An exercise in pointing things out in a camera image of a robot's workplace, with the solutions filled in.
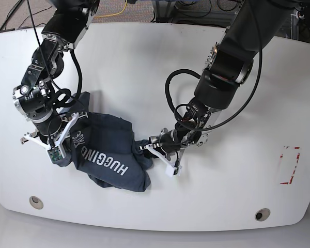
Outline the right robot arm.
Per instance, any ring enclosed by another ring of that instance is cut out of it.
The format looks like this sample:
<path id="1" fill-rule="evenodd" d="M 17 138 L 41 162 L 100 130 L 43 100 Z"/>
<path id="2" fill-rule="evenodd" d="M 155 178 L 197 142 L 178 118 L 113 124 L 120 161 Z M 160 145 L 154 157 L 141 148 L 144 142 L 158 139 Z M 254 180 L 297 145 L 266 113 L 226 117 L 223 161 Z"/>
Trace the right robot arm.
<path id="1" fill-rule="evenodd" d="M 51 1 L 54 15 L 42 31 L 43 41 L 32 55 L 21 84 L 13 90 L 13 103 L 30 120 L 42 141 L 62 128 L 57 109 L 70 108 L 82 91 L 82 72 L 75 56 L 75 48 L 89 28 L 99 7 L 99 1 Z M 64 52 L 69 52 L 75 64 L 78 83 L 76 94 L 60 88 L 54 79 L 64 69 Z"/>

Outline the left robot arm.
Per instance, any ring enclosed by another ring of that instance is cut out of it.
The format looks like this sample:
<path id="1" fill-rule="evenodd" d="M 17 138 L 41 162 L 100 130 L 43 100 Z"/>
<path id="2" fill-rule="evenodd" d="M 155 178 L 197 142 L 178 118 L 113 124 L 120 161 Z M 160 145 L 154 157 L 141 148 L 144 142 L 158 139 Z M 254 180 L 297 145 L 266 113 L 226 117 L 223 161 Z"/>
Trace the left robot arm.
<path id="1" fill-rule="evenodd" d="M 176 124 L 173 130 L 156 138 L 155 149 L 162 154 L 176 153 L 196 145 L 202 135 L 231 122 L 249 104 L 258 87 L 263 48 L 271 41 L 295 8 L 306 1 L 243 1 L 223 39 L 211 50 L 202 74 L 190 69 L 172 72 L 165 82 L 165 96 Z M 254 57 L 259 56 L 256 82 L 244 104 L 225 121 L 210 126 L 214 114 L 229 107 L 237 89 L 250 75 Z M 174 106 L 170 84 L 174 77 L 188 74 L 198 79 L 194 97 L 187 104 Z M 185 107 L 180 115 L 178 110 Z"/>

